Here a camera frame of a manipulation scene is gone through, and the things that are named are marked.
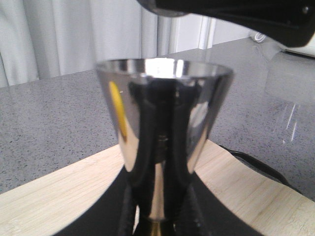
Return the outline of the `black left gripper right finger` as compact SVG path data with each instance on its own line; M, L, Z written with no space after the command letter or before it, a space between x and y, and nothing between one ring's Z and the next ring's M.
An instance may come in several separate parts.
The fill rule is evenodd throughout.
M176 213L174 223L176 236L205 236L200 210L193 187L186 191L183 202Z

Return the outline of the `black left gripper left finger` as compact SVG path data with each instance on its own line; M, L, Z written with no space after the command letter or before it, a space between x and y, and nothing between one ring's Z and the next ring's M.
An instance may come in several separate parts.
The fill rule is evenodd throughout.
M139 236L140 214L136 216L137 200L129 184L126 185L121 216L118 223L118 236Z

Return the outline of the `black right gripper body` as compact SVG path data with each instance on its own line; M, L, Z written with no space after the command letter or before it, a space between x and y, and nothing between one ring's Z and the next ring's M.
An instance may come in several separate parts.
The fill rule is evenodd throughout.
M229 21L286 47L304 47L315 33L313 0L140 0L139 4L165 17L198 14Z

